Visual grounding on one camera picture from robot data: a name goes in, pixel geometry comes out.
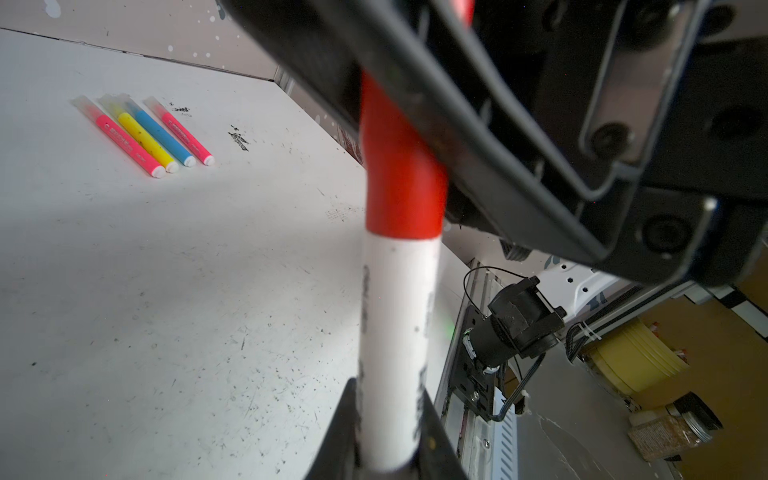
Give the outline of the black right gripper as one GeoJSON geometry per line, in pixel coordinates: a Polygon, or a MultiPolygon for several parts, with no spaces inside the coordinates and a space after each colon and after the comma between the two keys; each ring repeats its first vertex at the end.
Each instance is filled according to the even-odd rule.
{"type": "Polygon", "coordinates": [[[767,229],[763,1],[441,1],[431,45],[484,141],[453,200],[524,184],[588,201],[646,284],[740,278],[767,229]]]}

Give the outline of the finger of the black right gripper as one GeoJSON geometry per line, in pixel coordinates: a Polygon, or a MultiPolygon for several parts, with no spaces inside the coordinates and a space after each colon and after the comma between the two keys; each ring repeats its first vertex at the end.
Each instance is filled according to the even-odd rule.
{"type": "Polygon", "coordinates": [[[577,217],[593,193],[503,84],[447,1],[227,1],[227,15],[344,127],[370,76],[447,167],[447,218],[583,264],[609,247],[577,217]]]}

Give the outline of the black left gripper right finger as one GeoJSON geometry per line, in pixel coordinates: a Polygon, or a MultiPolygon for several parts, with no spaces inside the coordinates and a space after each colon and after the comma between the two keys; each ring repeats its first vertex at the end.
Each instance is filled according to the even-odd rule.
{"type": "Polygon", "coordinates": [[[466,480],[467,475],[427,392],[423,393],[422,407],[421,438],[415,455],[416,478],[466,480]]]}

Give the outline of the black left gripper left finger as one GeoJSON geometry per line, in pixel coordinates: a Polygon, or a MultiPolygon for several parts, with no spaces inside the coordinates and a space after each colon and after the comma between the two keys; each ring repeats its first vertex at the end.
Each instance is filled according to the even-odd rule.
{"type": "Polygon", "coordinates": [[[358,478],[356,443],[357,380],[350,378],[342,392],[307,480],[352,480],[358,478]]]}

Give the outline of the red pen cap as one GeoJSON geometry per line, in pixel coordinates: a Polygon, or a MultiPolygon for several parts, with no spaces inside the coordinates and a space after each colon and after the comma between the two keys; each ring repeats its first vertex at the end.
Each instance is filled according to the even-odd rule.
{"type": "Polygon", "coordinates": [[[362,75],[360,145],[367,171],[366,229],[397,240],[439,238],[447,170],[366,73],[362,75]]]}

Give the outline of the pink-red highlighter pen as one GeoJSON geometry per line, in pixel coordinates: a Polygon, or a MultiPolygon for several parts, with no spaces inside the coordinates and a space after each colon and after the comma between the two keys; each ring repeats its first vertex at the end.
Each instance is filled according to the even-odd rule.
{"type": "Polygon", "coordinates": [[[154,97],[148,97],[143,103],[162,120],[181,144],[203,165],[212,166],[215,164],[214,156],[161,102],[154,97]]]}

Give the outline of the blue highlighter pen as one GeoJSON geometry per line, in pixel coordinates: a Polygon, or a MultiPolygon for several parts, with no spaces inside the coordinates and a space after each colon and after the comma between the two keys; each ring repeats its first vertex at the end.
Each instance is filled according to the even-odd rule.
{"type": "Polygon", "coordinates": [[[194,165],[195,158],[170,133],[168,133],[154,118],[140,107],[130,96],[121,94],[118,99],[126,110],[133,115],[139,125],[161,145],[176,161],[185,167],[194,165]]]}

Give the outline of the yellow highlighter pen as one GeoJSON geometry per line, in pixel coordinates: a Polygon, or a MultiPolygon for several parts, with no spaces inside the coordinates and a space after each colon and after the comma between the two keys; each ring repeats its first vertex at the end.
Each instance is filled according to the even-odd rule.
{"type": "Polygon", "coordinates": [[[179,170],[178,162],[138,122],[138,114],[133,113],[124,101],[119,100],[115,96],[105,94],[98,99],[98,102],[167,173],[173,174],[179,170]]]}

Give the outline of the pink highlighter pen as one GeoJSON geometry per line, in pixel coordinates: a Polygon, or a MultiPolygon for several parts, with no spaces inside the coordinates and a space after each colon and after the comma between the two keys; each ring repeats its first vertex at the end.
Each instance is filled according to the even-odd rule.
{"type": "Polygon", "coordinates": [[[76,97],[71,103],[149,176],[159,179],[165,175],[165,168],[95,103],[85,96],[76,97]]]}

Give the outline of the white marker pen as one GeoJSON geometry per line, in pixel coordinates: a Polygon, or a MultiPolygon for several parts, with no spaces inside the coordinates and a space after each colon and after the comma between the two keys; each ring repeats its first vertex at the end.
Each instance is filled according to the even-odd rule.
{"type": "Polygon", "coordinates": [[[357,378],[360,464],[400,470],[420,441],[440,240],[366,233],[357,378]]]}

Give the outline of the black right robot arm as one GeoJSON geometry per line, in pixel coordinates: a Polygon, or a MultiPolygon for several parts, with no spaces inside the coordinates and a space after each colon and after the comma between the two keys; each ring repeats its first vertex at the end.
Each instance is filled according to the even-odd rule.
{"type": "Polygon", "coordinates": [[[448,168],[447,218],[563,258],[469,349],[551,348],[582,264],[646,285],[742,277],[767,233],[763,1],[227,1],[354,133],[370,74],[448,168]]]}

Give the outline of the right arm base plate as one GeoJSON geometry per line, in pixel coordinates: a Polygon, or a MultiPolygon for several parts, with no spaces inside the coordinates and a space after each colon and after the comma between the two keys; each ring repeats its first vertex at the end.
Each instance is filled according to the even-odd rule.
{"type": "Polygon", "coordinates": [[[468,305],[464,309],[447,392],[448,396],[456,395],[472,413],[489,422],[494,415],[494,375],[484,372],[485,367],[471,357],[466,346],[469,331],[482,319],[475,307],[468,305]]]}

